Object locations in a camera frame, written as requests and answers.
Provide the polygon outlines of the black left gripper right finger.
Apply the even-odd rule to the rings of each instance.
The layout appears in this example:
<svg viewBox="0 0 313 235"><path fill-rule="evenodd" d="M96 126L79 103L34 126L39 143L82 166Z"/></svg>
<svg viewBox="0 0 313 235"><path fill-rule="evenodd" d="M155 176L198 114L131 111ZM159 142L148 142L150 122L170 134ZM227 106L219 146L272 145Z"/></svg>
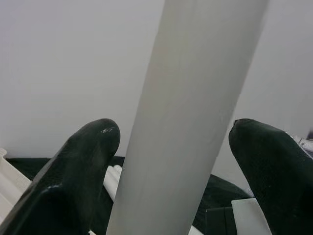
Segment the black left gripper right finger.
<svg viewBox="0 0 313 235"><path fill-rule="evenodd" d="M288 133L238 119L229 146L272 235L313 235L313 157Z"/></svg>

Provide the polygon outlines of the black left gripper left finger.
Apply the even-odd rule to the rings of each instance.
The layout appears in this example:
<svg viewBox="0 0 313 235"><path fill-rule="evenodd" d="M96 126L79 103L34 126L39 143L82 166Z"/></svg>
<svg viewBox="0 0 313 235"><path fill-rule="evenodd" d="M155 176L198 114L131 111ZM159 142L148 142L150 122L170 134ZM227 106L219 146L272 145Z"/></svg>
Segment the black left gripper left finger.
<svg viewBox="0 0 313 235"><path fill-rule="evenodd" d="M34 177L0 224L0 235L89 235L119 143L113 120L84 125Z"/></svg>

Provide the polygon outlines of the white plastic children table top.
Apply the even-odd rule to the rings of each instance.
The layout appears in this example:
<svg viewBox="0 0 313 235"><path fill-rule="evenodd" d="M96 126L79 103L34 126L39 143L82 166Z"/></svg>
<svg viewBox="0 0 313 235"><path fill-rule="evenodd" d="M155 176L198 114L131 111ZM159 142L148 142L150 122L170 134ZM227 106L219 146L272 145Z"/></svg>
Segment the white plastic children table top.
<svg viewBox="0 0 313 235"><path fill-rule="evenodd" d="M0 148L0 235L96 235L91 220L106 174L101 156L59 151L29 180Z"/></svg>

